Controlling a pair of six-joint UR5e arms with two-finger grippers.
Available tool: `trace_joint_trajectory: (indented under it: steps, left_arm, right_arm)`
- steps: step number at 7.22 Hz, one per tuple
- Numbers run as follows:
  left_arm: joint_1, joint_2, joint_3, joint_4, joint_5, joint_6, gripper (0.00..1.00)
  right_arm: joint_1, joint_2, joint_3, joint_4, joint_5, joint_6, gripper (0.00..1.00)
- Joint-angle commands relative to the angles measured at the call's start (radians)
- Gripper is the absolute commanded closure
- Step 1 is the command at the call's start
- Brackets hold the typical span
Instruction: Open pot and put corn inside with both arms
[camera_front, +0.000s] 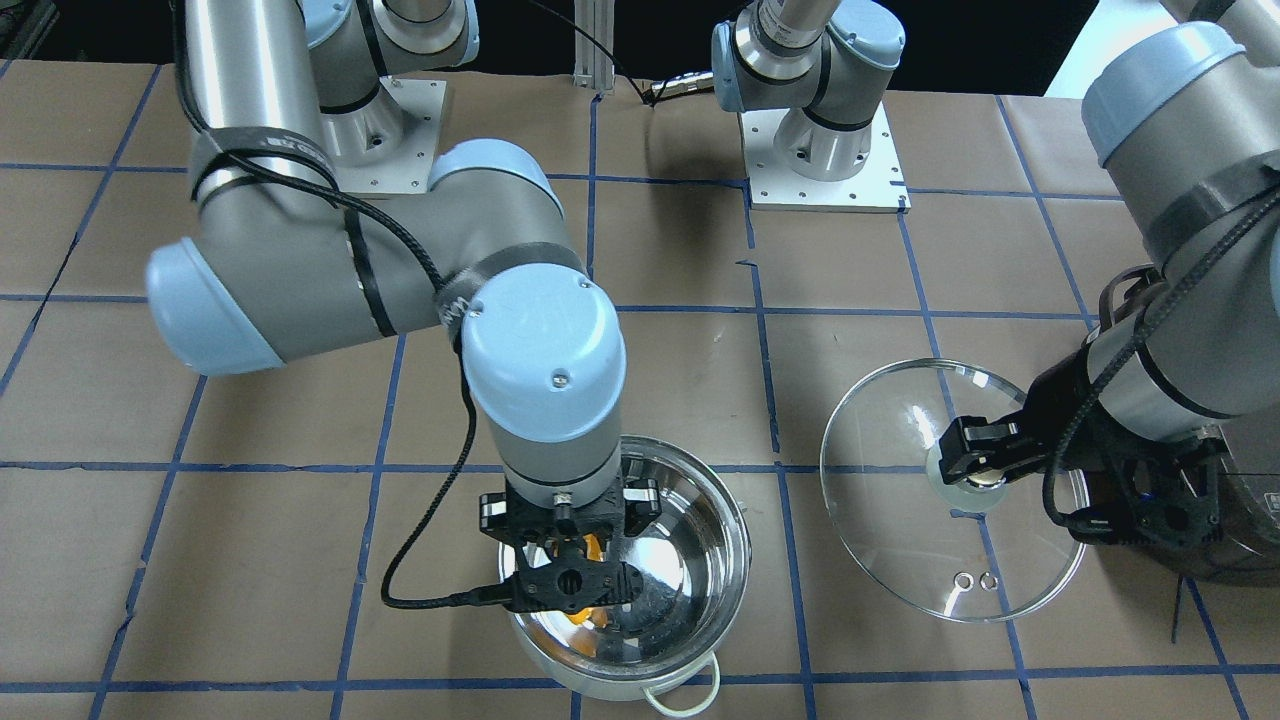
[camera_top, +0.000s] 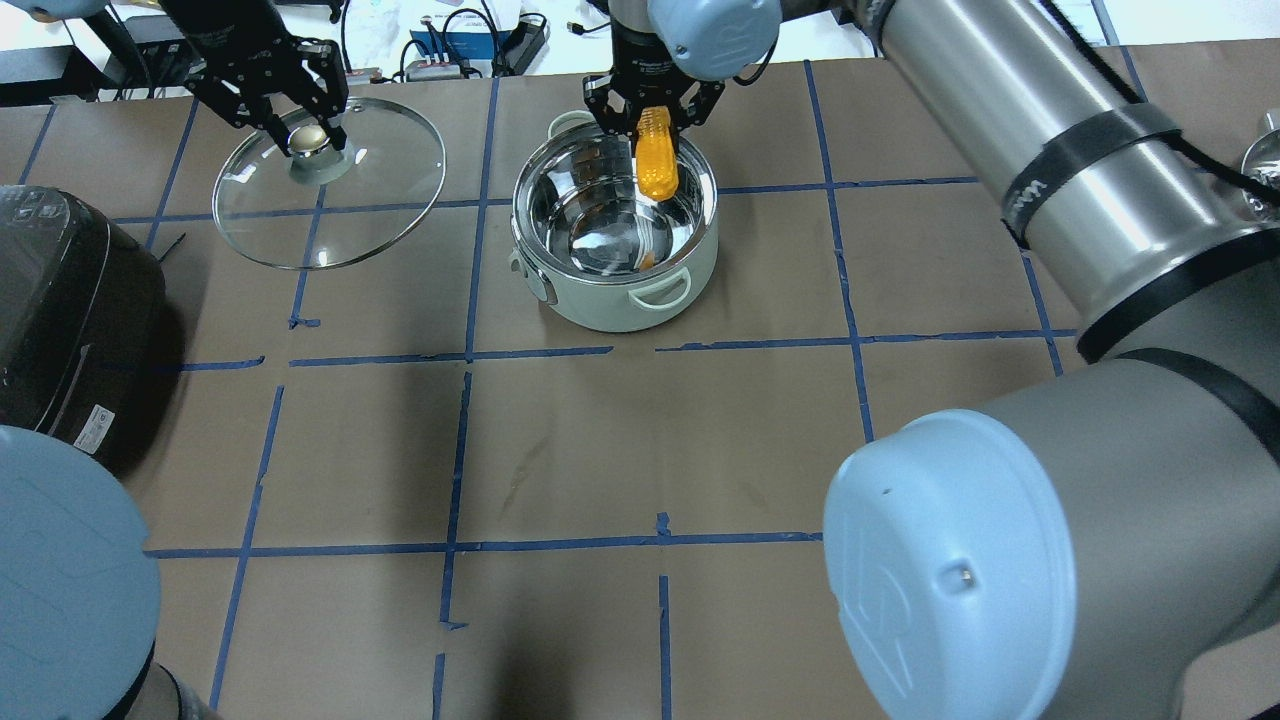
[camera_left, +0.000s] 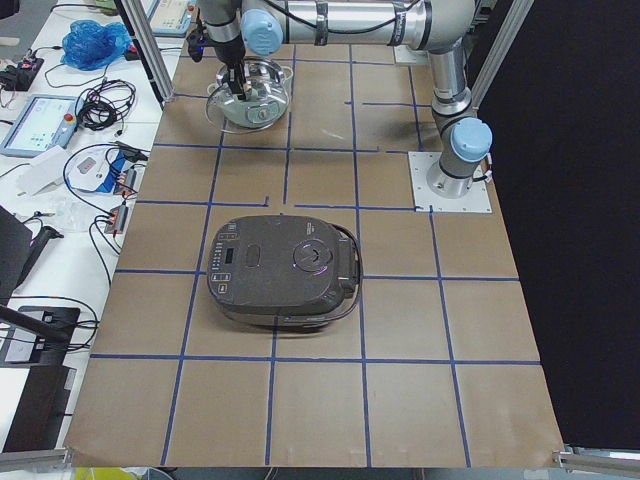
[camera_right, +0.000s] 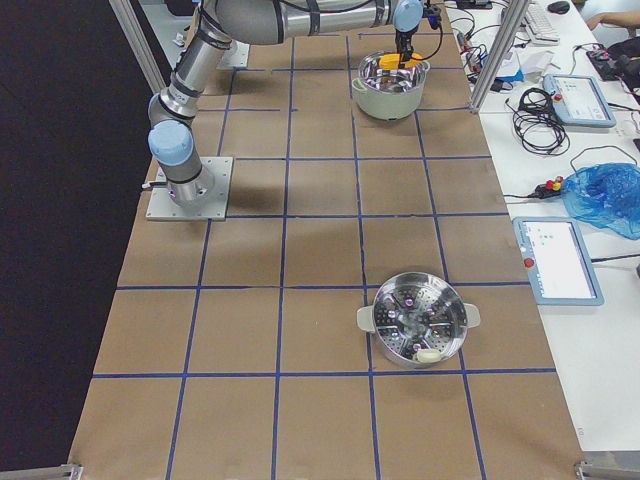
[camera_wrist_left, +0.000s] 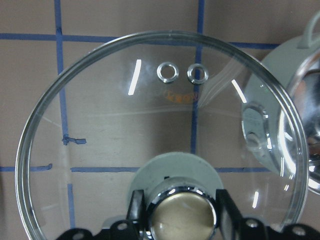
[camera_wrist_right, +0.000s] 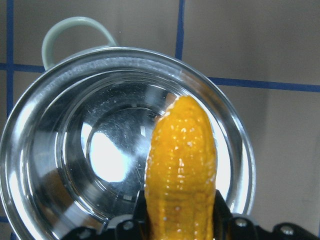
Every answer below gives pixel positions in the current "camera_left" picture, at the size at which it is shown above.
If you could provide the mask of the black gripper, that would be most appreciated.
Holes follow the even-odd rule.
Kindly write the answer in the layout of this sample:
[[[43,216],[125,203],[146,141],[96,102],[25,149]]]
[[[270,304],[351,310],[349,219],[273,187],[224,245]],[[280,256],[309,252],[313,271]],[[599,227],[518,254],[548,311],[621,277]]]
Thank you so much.
[[[243,40],[217,42],[214,50],[218,60],[226,67],[225,73],[222,74],[223,82],[229,85],[231,92],[238,95],[240,100],[246,100],[250,92],[250,83],[246,78],[244,65],[246,50]]]

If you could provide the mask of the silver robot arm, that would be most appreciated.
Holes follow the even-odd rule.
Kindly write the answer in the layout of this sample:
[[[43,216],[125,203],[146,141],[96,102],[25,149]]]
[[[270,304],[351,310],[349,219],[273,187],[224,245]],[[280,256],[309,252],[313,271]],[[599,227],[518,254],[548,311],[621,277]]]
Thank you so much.
[[[218,62],[208,119],[264,132],[294,113],[302,148],[437,150],[418,186],[459,198],[492,140],[471,109],[472,1],[200,1],[189,56]]]

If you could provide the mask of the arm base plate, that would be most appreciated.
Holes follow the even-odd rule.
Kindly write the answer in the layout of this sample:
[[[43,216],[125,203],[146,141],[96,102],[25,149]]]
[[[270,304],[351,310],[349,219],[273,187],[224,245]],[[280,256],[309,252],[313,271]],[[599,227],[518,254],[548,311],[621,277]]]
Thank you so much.
[[[434,151],[408,153],[414,209],[422,213],[491,214],[481,167],[467,179],[455,179],[441,170],[440,156]]]

